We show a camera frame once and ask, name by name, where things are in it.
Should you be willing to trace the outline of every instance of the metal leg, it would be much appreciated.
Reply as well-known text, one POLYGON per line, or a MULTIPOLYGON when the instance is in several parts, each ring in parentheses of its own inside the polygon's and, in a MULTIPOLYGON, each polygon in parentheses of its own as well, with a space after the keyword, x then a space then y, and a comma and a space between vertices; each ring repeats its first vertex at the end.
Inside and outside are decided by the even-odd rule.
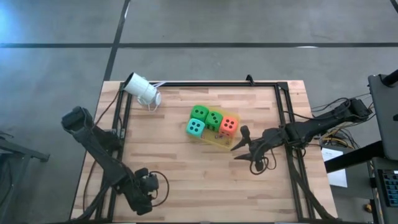
POLYGON ((334 172, 356 164, 367 162, 373 157, 383 157, 383 145, 381 141, 372 143, 361 149, 336 157, 325 162, 326 172, 334 172))
POLYGON ((23 146, 19 146, 17 144, 14 144, 12 142, 9 142, 9 141, 3 140, 3 139, 0 139, 0 149, 9 151, 9 152, 18 152, 18 153, 28 155, 30 157, 38 158, 38 159, 40 159, 41 162, 47 162, 50 157, 50 154, 43 154, 41 152, 37 152, 35 150, 31 150, 31 149, 28 149, 23 146))

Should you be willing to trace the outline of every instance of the green dice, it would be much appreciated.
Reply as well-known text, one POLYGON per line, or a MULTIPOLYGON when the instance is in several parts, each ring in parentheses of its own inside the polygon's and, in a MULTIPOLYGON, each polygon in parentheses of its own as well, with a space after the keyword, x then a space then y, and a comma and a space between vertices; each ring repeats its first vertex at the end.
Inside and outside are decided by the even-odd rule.
POLYGON ((206 106, 195 105, 191 111, 191 119, 195 118, 202 122, 205 122, 209 109, 206 106))
POLYGON ((206 128, 218 132, 222 120, 223 115, 215 111, 210 111, 205 121, 206 128))

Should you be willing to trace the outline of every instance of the white paper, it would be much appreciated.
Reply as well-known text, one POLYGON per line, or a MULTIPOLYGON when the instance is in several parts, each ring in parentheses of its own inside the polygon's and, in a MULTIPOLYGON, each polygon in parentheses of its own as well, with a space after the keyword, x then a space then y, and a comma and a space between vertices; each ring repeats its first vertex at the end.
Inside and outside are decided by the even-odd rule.
MULTIPOLYGON (((336 158, 343 155, 343 152, 336 151, 332 149, 322 148, 322 158, 323 161, 328 161, 330 159, 336 158)), ((347 177, 346 170, 341 169, 328 174, 329 184, 339 187, 347 187, 347 177)))

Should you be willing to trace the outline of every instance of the concrete floor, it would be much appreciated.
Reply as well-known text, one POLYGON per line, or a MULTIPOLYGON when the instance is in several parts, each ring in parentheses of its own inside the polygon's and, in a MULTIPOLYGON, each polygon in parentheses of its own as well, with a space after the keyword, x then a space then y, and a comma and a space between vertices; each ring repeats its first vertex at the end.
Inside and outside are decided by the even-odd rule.
MULTIPOLYGON (((113 43, 124 0, 0 1, 0 44, 113 43)), ((388 0, 132 0, 122 43, 375 43, 398 40, 388 0)), ((367 76, 397 69, 398 48, 119 49, 110 80, 305 80, 312 106, 367 93, 367 76)), ((60 119, 76 105, 95 112, 111 48, 0 48, 0 130, 51 153, 32 161, 12 217, 69 217, 84 150, 60 119)), ((376 120, 353 127, 378 140, 376 120)), ((335 196, 339 217, 369 221, 363 200, 335 196)))

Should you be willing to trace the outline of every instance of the teal dice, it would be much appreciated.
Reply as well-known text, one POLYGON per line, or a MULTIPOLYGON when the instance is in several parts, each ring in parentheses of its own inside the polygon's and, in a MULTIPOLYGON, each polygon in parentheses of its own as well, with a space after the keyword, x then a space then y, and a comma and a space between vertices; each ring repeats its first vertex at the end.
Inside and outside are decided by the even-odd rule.
POLYGON ((215 111, 209 111, 205 120, 206 128, 218 132, 222 120, 223 115, 215 111))
POLYGON ((204 129, 205 129, 204 122, 202 122, 196 118, 192 118, 189 120, 189 122, 187 124, 186 131, 188 134, 191 134, 195 137, 200 138, 204 129))
POLYGON ((205 122, 209 109, 206 106, 195 105, 191 110, 191 118, 205 122))

